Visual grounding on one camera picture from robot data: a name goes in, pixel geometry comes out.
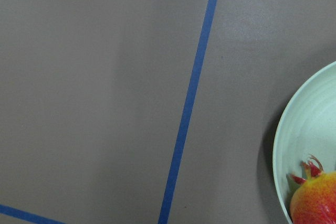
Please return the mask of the red pomegranate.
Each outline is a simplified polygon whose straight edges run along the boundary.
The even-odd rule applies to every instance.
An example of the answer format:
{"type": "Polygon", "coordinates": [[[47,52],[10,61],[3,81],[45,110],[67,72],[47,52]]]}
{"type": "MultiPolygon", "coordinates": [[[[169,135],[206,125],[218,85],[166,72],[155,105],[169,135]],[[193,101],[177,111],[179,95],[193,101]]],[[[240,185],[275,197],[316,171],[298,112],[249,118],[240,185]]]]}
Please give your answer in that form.
{"type": "Polygon", "coordinates": [[[290,174],[299,185],[290,201],[293,223],[335,223],[335,171],[326,173],[313,155],[301,163],[306,178],[290,174]]]}

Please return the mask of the green plate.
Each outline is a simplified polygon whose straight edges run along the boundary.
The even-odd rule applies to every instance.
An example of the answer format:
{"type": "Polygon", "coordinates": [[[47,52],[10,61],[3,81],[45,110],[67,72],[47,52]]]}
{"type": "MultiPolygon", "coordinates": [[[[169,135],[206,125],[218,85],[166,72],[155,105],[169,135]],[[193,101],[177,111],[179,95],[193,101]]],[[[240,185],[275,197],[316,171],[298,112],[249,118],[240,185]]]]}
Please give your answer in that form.
{"type": "Polygon", "coordinates": [[[335,63],[310,77],[292,96],[279,120],[272,151],[274,184],[282,212],[298,188],[290,174],[303,176],[302,161],[315,156],[326,172],[335,170],[335,63]]]}

